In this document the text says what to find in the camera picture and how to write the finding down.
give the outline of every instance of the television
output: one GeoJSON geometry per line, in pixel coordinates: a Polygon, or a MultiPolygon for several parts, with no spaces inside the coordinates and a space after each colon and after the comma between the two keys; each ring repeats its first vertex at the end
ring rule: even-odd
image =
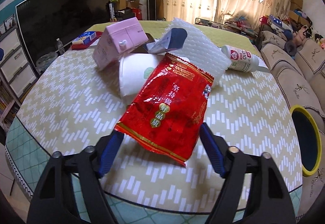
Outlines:
{"type": "Polygon", "coordinates": [[[63,45],[90,26],[109,21],[110,0],[25,0],[16,6],[17,25],[31,61],[54,52],[56,39],[63,45]]]}

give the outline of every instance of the blue gripper pad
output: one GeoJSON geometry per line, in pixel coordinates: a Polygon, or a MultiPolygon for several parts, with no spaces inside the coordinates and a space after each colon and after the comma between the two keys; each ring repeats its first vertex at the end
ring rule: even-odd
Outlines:
{"type": "Polygon", "coordinates": [[[209,157],[212,168],[223,178],[226,173],[224,167],[224,157],[217,143],[213,139],[214,135],[211,134],[210,128],[205,123],[200,126],[199,133],[200,139],[209,157]]]}
{"type": "Polygon", "coordinates": [[[124,134],[120,133],[118,131],[113,130],[111,134],[111,139],[107,143],[103,154],[100,158],[100,168],[98,170],[98,173],[100,177],[103,177],[105,174],[109,172],[109,170],[112,167],[113,161],[115,159],[115,156],[121,146],[121,143],[124,138],[124,134]]]}

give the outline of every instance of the cardboard box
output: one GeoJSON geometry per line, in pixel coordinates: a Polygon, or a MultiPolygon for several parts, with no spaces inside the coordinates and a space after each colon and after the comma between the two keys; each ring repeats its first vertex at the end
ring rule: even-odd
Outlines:
{"type": "Polygon", "coordinates": [[[294,11],[295,9],[302,9],[302,7],[300,7],[298,4],[292,2],[290,5],[290,10],[294,11]]]}
{"type": "Polygon", "coordinates": [[[115,8],[117,11],[120,11],[120,10],[124,10],[126,9],[126,4],[127,4],[127,1],[128,0],[118,0],[118,1],[115,1],[115,8]]]}
{"type": "Polygon", "coordinates": [[[290,19],[294,20],[295,22],[298,22],[298,20],[299,20],[299,15],[293,11],[289,11],[288,17],[290,19]]]}
{"type": "Polygon", "coordinates": [[[127,5],[128,8],[138,8],[139,6],[143,6],[143,4],[140,3],[140,0],[130,0],[127,5]]]}
{"type": "Polygon", "coordinates": [[[300,7],[300,9],[303,8],[303,0],[291,0],[291,3],[297,4],[300,7]]]}
{"type": "Polygon", "coordinates": [[[307,25],[308,27],[310,26],[310,23],[304,17],[299,16],[298,22],[301,23],[303,26],[304,25],[307,25]]]}

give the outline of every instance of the pink box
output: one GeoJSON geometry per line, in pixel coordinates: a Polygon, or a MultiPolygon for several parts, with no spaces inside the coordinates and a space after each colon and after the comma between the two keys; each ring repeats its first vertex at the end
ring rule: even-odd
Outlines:
{"type": "Polygon", "coordinates": [[[120,56],[132,52],[148,41],[136,17],[107,26],[93,52],[98,68],[103,70],[120,56]]]}

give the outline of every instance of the sofa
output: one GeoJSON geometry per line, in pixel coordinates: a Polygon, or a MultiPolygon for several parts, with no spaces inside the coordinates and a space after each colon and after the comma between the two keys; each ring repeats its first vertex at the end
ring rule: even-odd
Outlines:
{"type": "Polygon", "coordinates": [[[315,212],[321,202],[325,204],[325,51],[312,39],[305,39],[293,59],[283,50],[285,43],[268,30],[259,34],[261,56],[277,81],[288,108],[303,106],[314,118],[321,135],[321,165],[315,175],[303,177],[298,219],[308,221],[309,209],[313,208],[315,212]]]}

